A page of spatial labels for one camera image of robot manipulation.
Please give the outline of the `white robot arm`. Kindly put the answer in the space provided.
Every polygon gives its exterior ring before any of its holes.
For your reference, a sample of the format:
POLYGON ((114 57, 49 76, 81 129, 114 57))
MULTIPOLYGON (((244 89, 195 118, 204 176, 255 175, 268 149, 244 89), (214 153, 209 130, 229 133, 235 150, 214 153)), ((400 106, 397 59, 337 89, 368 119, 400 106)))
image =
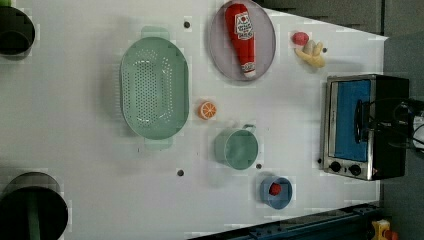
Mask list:
POLYGON ((416 149, 422 151, 424 149, 424 116, 418 115, 413 119, 413 144, 416 149))

